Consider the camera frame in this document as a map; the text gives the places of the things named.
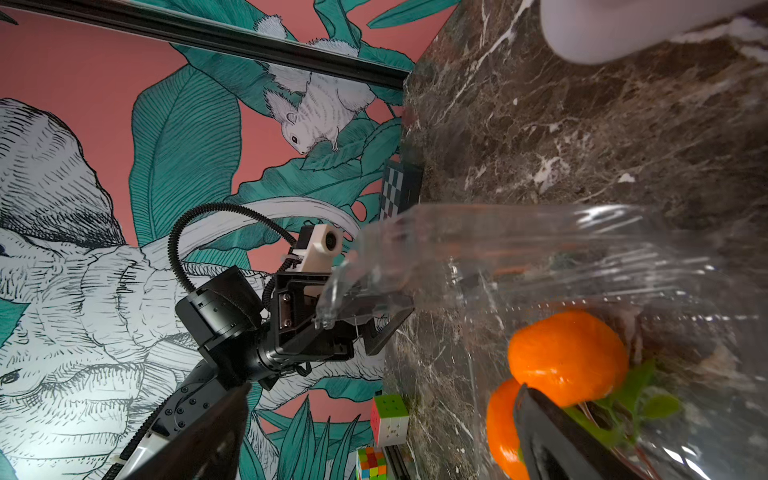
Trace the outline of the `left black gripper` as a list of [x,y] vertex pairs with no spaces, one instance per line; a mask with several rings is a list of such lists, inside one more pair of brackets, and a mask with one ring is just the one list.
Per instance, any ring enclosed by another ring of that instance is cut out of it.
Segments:
[[[280,378],[290,372],[306,376],[317,362],[350,360],[361,337],[368,356],[378,355],[415,310],[403,293],[361,298],[363,323],[337,320],[328,328],[316,307],[328,273],[284,271],[274,276],[270,324],[261,338],[261,376]],[[128,479],[234,479],[244,440],[247,396],[242,385],[208,409],[202,418],[150,457]]]

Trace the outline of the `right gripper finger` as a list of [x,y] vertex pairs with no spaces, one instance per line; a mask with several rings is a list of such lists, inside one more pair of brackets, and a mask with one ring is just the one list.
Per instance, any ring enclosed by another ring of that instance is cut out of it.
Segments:
[[526,385],[514,421],[531,479],[607,480],[639,476],[542,392]]

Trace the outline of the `orange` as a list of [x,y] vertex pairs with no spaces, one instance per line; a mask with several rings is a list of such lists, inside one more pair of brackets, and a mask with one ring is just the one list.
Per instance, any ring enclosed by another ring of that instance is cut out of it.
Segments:
[[582,310],[569,310],[517,331],[508,343],[511,375],[559,407],[600,400],[620,387],[629,357],[619,335]]
[[520,439],[514,421],[514,406],[521,385],[514,379],[505,381],[491,395],[486,429],[488,446],[496,464],[510,479],[528,480]]

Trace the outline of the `clear container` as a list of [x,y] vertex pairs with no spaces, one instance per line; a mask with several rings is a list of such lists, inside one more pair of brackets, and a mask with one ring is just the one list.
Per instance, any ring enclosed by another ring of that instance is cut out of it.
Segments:
[[767,475],[767,276],[651,209],[420,205],[317,317],[385,348],[418,477]]

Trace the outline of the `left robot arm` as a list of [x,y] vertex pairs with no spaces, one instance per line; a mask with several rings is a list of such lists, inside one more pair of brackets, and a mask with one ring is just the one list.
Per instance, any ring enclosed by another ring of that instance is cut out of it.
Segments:
[[319,273],[280,272],[272,300],[260,298],[237,267],[187,291],[177,316],[202,361],[141,425],[108,479],[193,479],[235,475],[245,440],[246,396],[285,378],[380,353],[414,310],[411,296],[344,284]]

